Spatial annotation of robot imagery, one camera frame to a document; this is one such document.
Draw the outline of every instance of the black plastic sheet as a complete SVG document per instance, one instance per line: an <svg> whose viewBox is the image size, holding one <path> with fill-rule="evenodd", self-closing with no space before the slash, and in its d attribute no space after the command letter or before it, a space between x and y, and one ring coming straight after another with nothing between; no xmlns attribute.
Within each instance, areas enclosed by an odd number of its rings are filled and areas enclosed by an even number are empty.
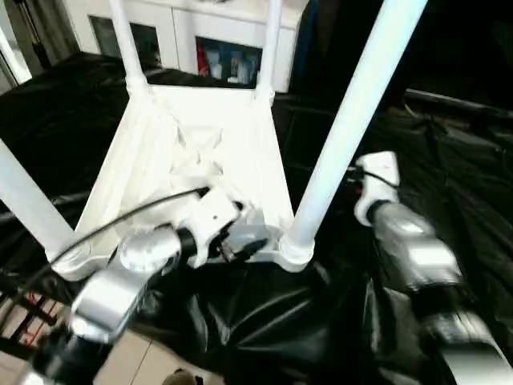
<svg viewBox="0 0 513 385"><path fill-rule="evenodd" d="M171 70L147 76L152 83L225 86ZM72 197L55 202L72 225L126 103L121 63L84 54L0 98L0 136L47 196ZM273 117L296 208L334 113L277 95ZM480 129L380 115L358 155L397 153L403 203L454 250L479 313L512 360L513 137L500 126ZM175 272L150 290L133 328L227 383L419 383L430 362L418 325L372 230L354 219L356 200L354 186L342 183L303 272L268 264ZM15 218L0 222L2 273L24 282L44 265L44 252ZM71 303L81 284L49 274L38 289Z"/></svg>

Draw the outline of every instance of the wire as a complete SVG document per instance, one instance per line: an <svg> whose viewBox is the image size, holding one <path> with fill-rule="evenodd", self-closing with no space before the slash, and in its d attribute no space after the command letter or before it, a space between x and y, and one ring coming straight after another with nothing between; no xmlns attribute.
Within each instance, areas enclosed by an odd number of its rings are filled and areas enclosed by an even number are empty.
<svg viewBox="0 0 513 385"><path fill-rule="evenodd" d="M384 177L379 176L378 174L374 174L373 172L368 172L368 171L365 171L364 174L367 175L367 176L371 176L373 178L376 178L376 179L380 180L384 184L389 185L391 188L394 188L396 190L399 188L399 186L397 184L393 184L393 183L389 182Z"/></svg>
<svg viewBox="0 0 513 385"><path fill-rule="evenodd" d="M183 196L191 194L191 193L199 193L200 195L203 195L202 193L205 193L206 191L208 191L208 188L206 188L206 187L205 188L195 188L193 190L180 192L178 194L174 194L174 195L171 195L168 197L157 199L156 201L148 202L147 204L141 205L141 206L117 217L116 219L113 219L112 221L106 223L105 225L98 227L96 230L90 232L88 235L80 238L75 243L66 247L57 257L55 257L55 259L52 262L44 265L38 272L33 274L32 277L30 277L29 280L26 282L26 284L14 296L14 298L12 299L12 301L10 302L10 304L8 305L8 307L6 309L6 312L2 316L2 320L0 321L0 335L2 335L3 331L5 330L6 321L9 318L10 314L12 313L12 311L14 310L16 305L18 305L18 303L25 297L25 294L30 290L30 288L32 288L32 286L34 286L37 283L37 281L39 281L46 273L48 273L48 271L50 271L52 269L52 267L57 262L59 262L61 259L63 259L63 257L66 256L66 254L68 254L70 251L72 251L72 249L74 249L75 247L81 245L82 243L84 243L86 241L89 241L90 239L96 237L97 235L103 233L104 231L108 230L112 226L117 225L118 223L123 222L126 219L133 217L134 215L141 213L142 211L145 211L153 206L160 205L161 203L164 203L167 201L173 201L177 198L183 197Z"/></svg>

